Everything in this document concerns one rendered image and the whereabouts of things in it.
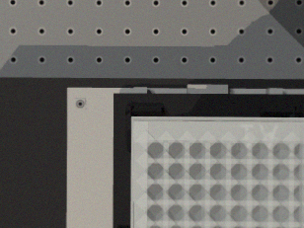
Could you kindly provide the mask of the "grey flat base plate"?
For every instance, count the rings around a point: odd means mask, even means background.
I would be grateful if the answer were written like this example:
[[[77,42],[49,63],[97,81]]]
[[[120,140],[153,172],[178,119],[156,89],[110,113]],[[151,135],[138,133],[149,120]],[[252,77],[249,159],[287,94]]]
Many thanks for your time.
[[[0,0],[0,77],[304,79],[304,0]]]

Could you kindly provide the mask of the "black lab instrument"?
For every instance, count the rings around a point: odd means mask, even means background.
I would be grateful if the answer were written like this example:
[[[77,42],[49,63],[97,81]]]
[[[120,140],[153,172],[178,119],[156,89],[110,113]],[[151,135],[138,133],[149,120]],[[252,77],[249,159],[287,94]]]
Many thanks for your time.
[[[0,77],[0,228],[130,225],[132,116],[304,117],[304,79]]]

